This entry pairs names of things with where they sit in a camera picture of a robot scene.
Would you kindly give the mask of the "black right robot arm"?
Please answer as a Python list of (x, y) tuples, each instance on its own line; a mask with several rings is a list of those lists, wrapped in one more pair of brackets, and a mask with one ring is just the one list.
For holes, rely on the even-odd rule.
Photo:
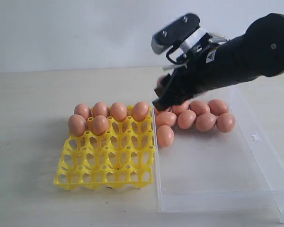
[(155, 33), (151, 47), (167, 58), (182, 51), (154, 90), (153, 105), (163, 111), (210, 90), (283, 74), (284, 15), (270, 13), (227, 39), (202, 29), (200, 18), (187, 13)]

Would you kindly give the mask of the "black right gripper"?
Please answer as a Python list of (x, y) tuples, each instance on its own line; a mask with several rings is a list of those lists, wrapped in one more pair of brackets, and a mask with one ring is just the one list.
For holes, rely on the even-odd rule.
[(228, 45), (229, 42), (210, 44), (200, 54), (190, 53), (187, 65), (160, 76), (154, 89), (157, 97), (153, 106), (164, 111), (204, 92), (229, 86)]

